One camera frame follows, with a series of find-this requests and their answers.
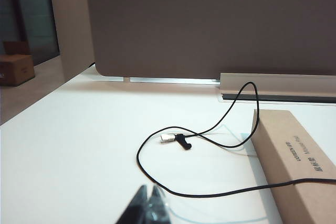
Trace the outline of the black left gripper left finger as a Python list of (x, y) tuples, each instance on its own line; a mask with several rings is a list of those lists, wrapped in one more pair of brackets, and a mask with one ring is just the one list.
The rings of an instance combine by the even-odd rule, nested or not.
[(145, 223), (145, 212), (147, 203), (147, 186), (142, 185), (135, 193), (135, 195), (133, 196), (128, 206), (116, 223)]

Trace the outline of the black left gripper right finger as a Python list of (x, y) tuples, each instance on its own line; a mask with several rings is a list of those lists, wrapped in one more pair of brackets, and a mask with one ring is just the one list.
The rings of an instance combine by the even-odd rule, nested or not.
[(163, 194), (157, 185), (153, 185), (152, 194), (145, 205), (144, 223), (171, 223)]

